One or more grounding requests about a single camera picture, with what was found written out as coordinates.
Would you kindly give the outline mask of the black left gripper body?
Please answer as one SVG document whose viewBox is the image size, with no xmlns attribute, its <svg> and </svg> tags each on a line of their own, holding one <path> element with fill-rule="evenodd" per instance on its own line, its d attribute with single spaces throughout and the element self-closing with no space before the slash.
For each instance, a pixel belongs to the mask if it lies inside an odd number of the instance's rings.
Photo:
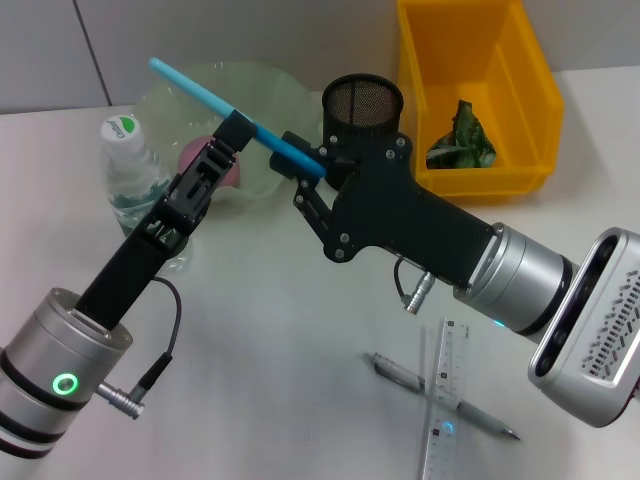
<svg viewBox="0 0 640 480">
<path fill-rule="evenodd" d="M 76 310 L 114 329 L 163 265 L 184 249 L 193 222 L 193 202 L 184 193 L 164 194 L 81 295 Z"/>
</svg>

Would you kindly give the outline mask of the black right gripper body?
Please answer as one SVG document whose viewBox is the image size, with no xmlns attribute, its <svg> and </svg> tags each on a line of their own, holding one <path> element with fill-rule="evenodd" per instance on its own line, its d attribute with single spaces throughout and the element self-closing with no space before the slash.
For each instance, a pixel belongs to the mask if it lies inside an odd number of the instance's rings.
<svg viewBox="0 0 640 480">
<path fill-rule="evenodd" d="M 379 247 L 466 288 L 494 229 L 421 187 L 411 174 L 411 151 L 409 138 L 398 134 L 338 147 L 356 165 L 333 202 L 324 253 L 340 263 Z"/>
</svg>

